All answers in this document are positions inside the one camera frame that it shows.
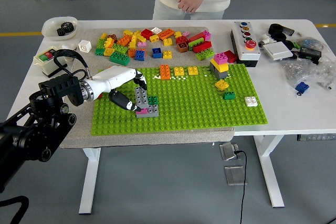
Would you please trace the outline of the person's left hand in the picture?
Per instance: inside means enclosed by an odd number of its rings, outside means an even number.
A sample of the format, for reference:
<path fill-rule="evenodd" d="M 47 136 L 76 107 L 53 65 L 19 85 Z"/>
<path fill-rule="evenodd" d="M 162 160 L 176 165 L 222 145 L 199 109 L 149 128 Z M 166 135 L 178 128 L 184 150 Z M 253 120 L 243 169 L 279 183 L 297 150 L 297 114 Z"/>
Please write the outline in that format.
<path fill-rule="evenodd" d="M 185 13 L 195 13 L 203 0 L 178 0 L 178 9 Z"/>

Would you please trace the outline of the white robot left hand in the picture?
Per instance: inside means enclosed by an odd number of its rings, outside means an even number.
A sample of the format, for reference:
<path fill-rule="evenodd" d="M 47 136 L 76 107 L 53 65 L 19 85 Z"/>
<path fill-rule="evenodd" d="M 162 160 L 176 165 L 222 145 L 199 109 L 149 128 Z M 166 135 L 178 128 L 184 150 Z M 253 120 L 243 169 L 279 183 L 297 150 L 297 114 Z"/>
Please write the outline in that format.
<path fill-rule="evenodd" d="M 112 66 L 87 80 L 91 91 L 88 92 L 91 100 L 95 100 L 101 93 L 108 92 L 109 100 L 117 106 L 130 111 L 140 112 L 141 108 L 133 103 L 116 88 L 133 80 L 142 89 L 147 90 L 145 76 L 136 69 L 123 66 Z"/>

